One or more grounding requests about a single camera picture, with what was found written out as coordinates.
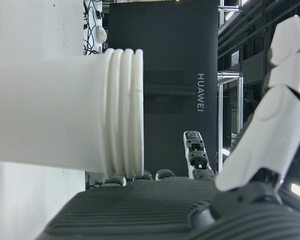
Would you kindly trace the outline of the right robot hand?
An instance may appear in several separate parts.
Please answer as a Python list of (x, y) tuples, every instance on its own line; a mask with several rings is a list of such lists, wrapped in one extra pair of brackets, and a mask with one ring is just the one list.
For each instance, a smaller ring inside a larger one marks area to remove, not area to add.
[(41, 240), (300, 240), (279, 188), (300, 145), (300, 17), (275, 27), (263, 98), (212, 178), (138, 179), (75, 195)]

